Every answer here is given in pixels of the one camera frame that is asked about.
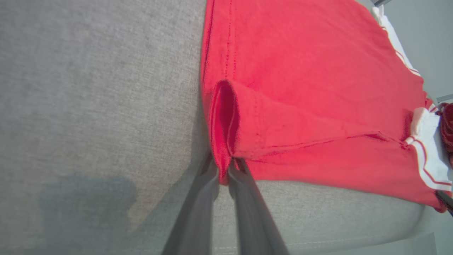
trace seam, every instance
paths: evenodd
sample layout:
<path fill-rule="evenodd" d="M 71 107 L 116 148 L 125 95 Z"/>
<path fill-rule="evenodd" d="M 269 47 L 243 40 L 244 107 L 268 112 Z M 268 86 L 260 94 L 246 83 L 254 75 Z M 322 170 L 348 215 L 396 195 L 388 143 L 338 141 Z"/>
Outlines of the seam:
<path fill-rule="evenodd" d="M 207 69 L 207 60 L 209 59 L 209 46 L 211 45 L 211 34 L 212 34 L 212 24 L 213 24 L 213 18 L 214 18 L 214 2 L 215 0 L 212 0 L 212 6 L 211 6 L 211 18 L 210 18 L 210 24 L 209 24 L 209 31 L 207 33 L 207 46 L 206 46 L 206 52 L 205 52 L 205 60 L 204 60 L 204 67 L 203 67 L 203 91 L 205 91 L 205 78 L 206 78 L 206 69 Z"/>
<path fill-rule="evenodd" d="M 237 13 L 237 8 L 236 8 L 236 5 L 234 5 L 233 79 L 236 79 L 236 34 L 237 34 L 236 13 Z"/>
<path fill-rule="evenodd" d="M 230 0 L 230 12 L 228 16 L 229 25 L 228 25 L 228 40 L 226 41 L 226 63 L 225 63 L 225 78 L 228 77 L 228 61 L 230 60 L 230 37 L 231 37 L 231 8 L 233 5 L 233 0 Z"/>
<path fill-rule="evenodd" d="M 258 120 L 258 113 L 257 113 L 257 110 L 256 110 L 256 108 L 258 106 L 257 106 L 257 102 L 256 102 L 256 97 L 254 97 L 254 101 L 255 101 L 255 109 L 254 109 L 254 111 L 255 111 L 255 114 L 254 114 L 255 115 L 255 120 Z M 255 145 L 253 146 L 253 151 L 252 151 L 252 153 L 250 155 L 251 158 L 253 158 L 253 155 L 255 154 L 257 144 L 258 144 L 258 130 L 256 130 Z"/>

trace white stripe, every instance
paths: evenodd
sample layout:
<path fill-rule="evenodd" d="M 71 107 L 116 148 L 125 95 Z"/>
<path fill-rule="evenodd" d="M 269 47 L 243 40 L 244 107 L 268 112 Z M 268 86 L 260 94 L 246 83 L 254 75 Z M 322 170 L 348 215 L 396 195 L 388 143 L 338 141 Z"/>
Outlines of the white stripe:
<path fill-rule="evenodd" d="M 423 148 L 422 146 L 420 145 L 420 143 L 418 142 L 413 142 L 411 144 L 412 146 L 414 146 L 416 152 L 417 152 L 417 160 L 418 160 L 418 164 L 419 164 L 419 174 L 420 174 L 420 177 L 421 179 L 423 180 L 423 182 L 426 184 L 426 186 L 432 188 L 432 189 L 435 189 L 435 190 L 443 190 L 443 191 L 451 191 L 452 190 L 452 187 L 449 186 L 449 185 L 443 185 L 443 184 L 437 184 L 437 183 L 434 183 L 431 178 L 425 173 L 425 171 L 423 170 L 424 166 L 425 166 L 425 158 L 424 158 L 424 153 L 423 153 Z M 446 182 L 446 183 L 452 183 L 451 181 L 449 180 L 445 180 L 445 181 L 439 181 L 439 182 Z"/>

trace folded cloth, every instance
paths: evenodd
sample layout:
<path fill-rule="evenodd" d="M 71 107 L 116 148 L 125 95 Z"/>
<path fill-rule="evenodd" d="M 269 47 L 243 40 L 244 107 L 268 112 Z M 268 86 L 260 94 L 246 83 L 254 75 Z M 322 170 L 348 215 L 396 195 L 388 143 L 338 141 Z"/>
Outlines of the folded cloth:
<path fill-rule="evenodd" d="M 423 79 L 368 10 L 354 0 L 208 0 L 206 14 L 202 99 L 221 183 L 242 157 L 255 179 L 444 210 L 434 191 L 451 182 L 423 178 L 426 162 L 405 142 L 414 109 L 431 106 Z"/>

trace gray fabric surface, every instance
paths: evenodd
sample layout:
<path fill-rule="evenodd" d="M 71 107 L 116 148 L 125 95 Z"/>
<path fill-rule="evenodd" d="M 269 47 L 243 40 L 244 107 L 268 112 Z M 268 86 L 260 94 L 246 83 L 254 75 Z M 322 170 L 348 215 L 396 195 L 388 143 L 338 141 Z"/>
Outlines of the gray fabric surface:
<path fill-rule="evenodd" d="M 160 252 L 208 149 L 205 4 L 1 1 L 0 254 Z M 295 254 L 395 240 L 421 212 L 356 191 L 259 187 Z M 234 254 L 226 187 L 214 214 L 214 253 Z"/>

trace stitching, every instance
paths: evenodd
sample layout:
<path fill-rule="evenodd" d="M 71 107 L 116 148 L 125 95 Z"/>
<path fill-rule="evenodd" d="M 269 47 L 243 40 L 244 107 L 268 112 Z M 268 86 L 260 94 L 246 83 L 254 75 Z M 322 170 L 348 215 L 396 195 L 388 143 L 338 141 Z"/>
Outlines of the stitching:
<path fill-rule="evenodd" d="M 256 102 L 256 97 L 254 97 L 254 100 L 255 100 L 255 120 L 257 120 L 257 119 L 258 119 L 258 113 L 257 113 L 256 108 L 257 108 L 258 106 L 257 106 L 257 102 Z M 259 136 L 258 136 L 258 132 L 256 132 L 256 135 L 255 135 L 255 145 L 254 145 L 253 151 L 252 151 L 252 153 L 251 153 L 251 155 L 250 155 L 251 158 L 253 158 L 253 155 L 255 154 L 256 146 L 257 146 L 257 144 L 258 144 L 258 137 L 259 137 Z"/>
<path fill-rule="evenodd" d="M 230 0 L 230 15 L 228 19 L 230 21 L 228 25 L 228 40 L 226 41 L 226 63 L 225 63 L 225 78 L 228 77 L 228 61 L 230 58 L 230 36 L 231 36 L 231 7 L 233 5 L 233 0 Z"/>
<path fill-rule="evenodd" d="M 236 34 L 237 34 L 237 27 L 236 27 L 236 5 L 234 5 L 234 57 L 233 57 L 233 79 L 236 79 Z"/>

